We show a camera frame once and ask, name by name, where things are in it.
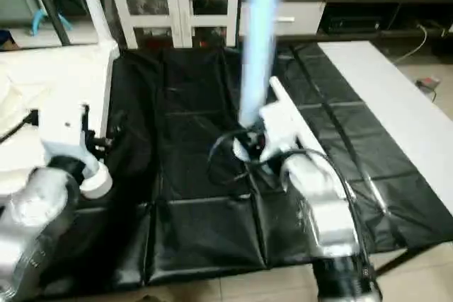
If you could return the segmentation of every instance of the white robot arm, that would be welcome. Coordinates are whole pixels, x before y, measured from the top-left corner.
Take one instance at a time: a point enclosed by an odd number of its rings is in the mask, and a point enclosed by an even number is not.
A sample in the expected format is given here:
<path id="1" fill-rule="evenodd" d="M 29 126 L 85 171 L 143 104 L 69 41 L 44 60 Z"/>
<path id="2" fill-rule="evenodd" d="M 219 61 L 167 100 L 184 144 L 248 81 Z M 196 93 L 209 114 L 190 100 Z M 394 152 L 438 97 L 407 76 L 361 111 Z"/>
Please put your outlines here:
<path id="1" fill-rule="evenodd" d="M 0 217 L 0 301 L 33 297 L 80 195 L 96 199 L 112 186 L 106 166 L 86 148 L 88 107 L 59 103 L 39 115 L 47 165 L 32 171 Z"/>
<path id="2" fill-rule="evenodd" d="M 380 301 L 365 242 L 357 231 L 360 224 L 348 185 L 334 171 L 335 165 L 324 156 L 316 137 L 276 78 L 270 79 L 270 85 L 278 101 L 265 105 L 275 50 L 273 32 L 278 1 L 248 0 L 249 29 L 244 43 L 239 124 L 250 129 L 263 123 L 265 148 L 259 164 L 286 155 L 280 159 L 280 178 L 286 190 L 297 193 L 310 255 L 318 258 L 313 267 L 319 299 Z M 234 141 L 238 158 L 247 161 L 251 156 L 247 151 L 246 145 Z"/>

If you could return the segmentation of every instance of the white cabinet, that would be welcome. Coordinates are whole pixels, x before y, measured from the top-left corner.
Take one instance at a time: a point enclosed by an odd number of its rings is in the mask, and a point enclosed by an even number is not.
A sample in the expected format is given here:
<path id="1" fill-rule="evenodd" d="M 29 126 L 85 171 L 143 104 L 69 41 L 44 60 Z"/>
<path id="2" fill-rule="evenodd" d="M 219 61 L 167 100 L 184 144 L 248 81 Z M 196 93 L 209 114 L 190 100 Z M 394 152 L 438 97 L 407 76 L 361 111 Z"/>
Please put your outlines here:
<path id="1" fill-rule="evenodd" d="M 282 2 L 278 4 L 275 17 L 275 35 L 315 35 L 324 12 L 324 2 Z M 248 7 L 241 7 L 239 35 L 248 32 Z"/>
<path id="2" fill-rule="evenodd" d="M 236 44 L 238 0 L 115 0 L 129 48 Z"/>

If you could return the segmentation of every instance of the black electronic device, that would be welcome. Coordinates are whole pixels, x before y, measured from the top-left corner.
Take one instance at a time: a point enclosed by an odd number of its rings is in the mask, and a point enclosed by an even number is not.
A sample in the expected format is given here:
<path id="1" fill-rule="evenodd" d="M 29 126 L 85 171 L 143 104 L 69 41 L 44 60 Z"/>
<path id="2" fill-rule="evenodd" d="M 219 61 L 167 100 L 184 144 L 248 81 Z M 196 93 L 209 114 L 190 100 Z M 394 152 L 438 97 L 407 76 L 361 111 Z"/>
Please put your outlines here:
<path id="1" fill-rule="evenodd" d="M 372 33 L 380 30 L 381 16 L 327 16 L 321 21 L 326 33 Z"/>

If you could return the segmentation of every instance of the tiled floor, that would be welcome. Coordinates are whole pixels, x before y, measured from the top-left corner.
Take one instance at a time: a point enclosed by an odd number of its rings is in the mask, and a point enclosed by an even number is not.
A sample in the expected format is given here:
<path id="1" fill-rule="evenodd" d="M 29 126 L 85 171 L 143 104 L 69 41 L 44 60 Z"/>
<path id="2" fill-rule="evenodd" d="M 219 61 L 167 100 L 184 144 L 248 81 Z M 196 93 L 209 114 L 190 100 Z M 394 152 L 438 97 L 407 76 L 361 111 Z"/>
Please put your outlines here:
<path id="1" fill-rule="evenodd" d="M 453 119 L 453 63 L 443 64 L 428 55 L 407 58 L 398 67 L 412 80 L 426 76 L 439 78 L 442 83 L 435 104 Z M 378 267 L 399 253 L 373 255 L 372 261 Z M 437 246 L 381 277 L 379 284 L 384 302 L 453 302 L 453 245 Z M 148 288 L 105 298 L 79 298 L 77 302 L 137 301 L 146 295 L 165 302 L 314 302 L 316 294 L 311 268 L 303 266 Z"/>

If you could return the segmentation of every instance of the black padded mat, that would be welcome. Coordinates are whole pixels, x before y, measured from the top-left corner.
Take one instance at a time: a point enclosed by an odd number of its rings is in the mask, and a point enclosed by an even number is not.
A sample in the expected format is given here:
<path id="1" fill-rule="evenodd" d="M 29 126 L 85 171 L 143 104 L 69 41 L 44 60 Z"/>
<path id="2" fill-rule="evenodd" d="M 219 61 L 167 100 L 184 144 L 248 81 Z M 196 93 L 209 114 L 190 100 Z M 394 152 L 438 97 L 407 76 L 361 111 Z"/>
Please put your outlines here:
<path id="1" fill-rule="evenodd" d="M 287 50 L 278 54 L 283 57 L 275 58 L 273 74 L 350 182 L 369 250 L 453 240 L 453 217 L 319 47 L 297 52 L 303 69 Z M 323 93 L 368 180 L 305 73 Z M 122 52 L 114 63 L 109 114 L 110 122 L 119 112 L 127 114 L 125 133 L 107 161 L 115 187 L 99 201 L 81 203 L 83 217 L 62 239 L 60 255 L 43 278 L 46 296 L 311 261 L 290 194 L 260 180 L 224 187 L 207 179 L 210 147 L 237 128 L 240 79 L 236 51 Z M 229 177 L 243 166 L 225 148 L 213 170 Z"/>

